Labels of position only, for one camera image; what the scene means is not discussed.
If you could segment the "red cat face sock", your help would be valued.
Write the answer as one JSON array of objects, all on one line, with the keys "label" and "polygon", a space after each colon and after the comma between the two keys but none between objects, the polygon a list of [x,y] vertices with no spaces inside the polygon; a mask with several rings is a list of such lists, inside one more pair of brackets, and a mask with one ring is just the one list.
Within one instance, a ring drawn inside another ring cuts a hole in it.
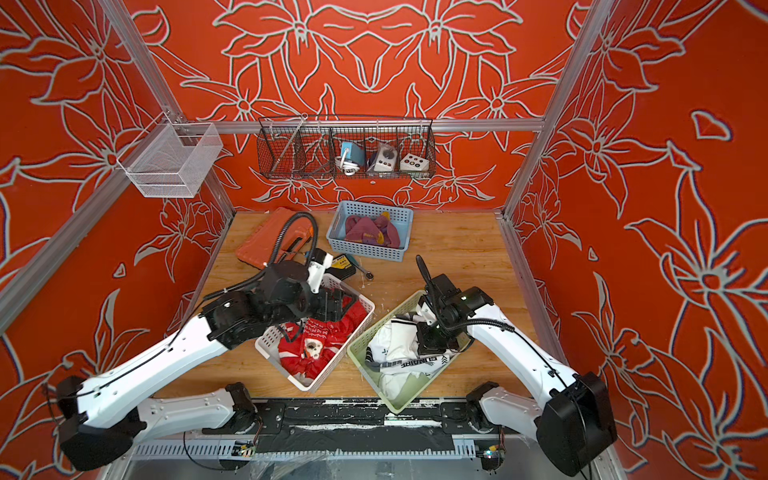
[{"label": "red cat face sock", "polygon": [[299,368],[306,375],[322,370],[338,353],[354,330],[349,322],[321,322],[309,319],[304,324],[299,355]]}]

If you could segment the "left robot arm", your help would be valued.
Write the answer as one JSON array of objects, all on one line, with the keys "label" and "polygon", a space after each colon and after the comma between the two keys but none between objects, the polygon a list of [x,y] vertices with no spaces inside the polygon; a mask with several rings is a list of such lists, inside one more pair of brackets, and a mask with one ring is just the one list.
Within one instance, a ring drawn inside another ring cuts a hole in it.
[{"label": "left robot arm", "polygon": [[259,419],[243,383],[211,393],[156,399],[155,393],[198,365],[261,337],[272,326],[301,320],[340,321],[357,297],[341,288],[312,291],[295,283],[264,294],[229,291],[176,333],[96,376],[77,375],[56,387],[63,414],[61,452],[79,471],[99,469],[135,444],[195,429],[245,433]]}]

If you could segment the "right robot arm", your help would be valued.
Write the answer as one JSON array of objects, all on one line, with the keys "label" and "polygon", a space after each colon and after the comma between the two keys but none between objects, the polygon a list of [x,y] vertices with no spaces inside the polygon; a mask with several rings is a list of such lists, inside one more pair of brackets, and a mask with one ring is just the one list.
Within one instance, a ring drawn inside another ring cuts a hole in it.
[{"label": "right robot arm", "polygon": [[592,461],[618,438],[608,388],[597,375],[579,374],[536,345],[477,287],[428,286],[422,307],[433,322],[418,332],[420,346],[444,351],[465,334],[496,355],[531,395],[526,403],[488,382],[468,396],[483,419],[535,440],[564,475],[591,472]]}]

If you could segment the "red christmas sock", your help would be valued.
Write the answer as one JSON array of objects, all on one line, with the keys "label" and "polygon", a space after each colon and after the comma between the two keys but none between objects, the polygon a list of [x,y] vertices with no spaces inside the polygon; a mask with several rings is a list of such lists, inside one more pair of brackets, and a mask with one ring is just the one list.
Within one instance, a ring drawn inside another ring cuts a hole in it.
[{"label": "red christmas sock", "polygon": [[348,338],[354,331],[360,326],[368,315],[368,310],[365,304],[360,300],[356,300],[353,304],[349,305],[342,320],[338,323],[339,333]]}]

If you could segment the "blue perforated plastic basket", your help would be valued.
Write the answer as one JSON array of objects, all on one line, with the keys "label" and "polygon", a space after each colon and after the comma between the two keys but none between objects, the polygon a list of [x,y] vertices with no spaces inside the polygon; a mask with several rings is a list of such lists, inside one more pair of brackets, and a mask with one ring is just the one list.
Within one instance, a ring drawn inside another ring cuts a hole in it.
[{"label": "blue perforated plastic basket", "polygon": [[[388,212],[390,219],[397,228],[401,245],[399,248],[388,248],[381,245],[352,243],[344,240],[345,219],[357,215],[375,219],[383,212]],[[339,253],[348,253],[367,258],[402,262],[409,247],[410,234],[414,220],[414,212],[408,208],[378,205],[358,201],[342,201],[339,203],[326,237],[332,249]]]}]

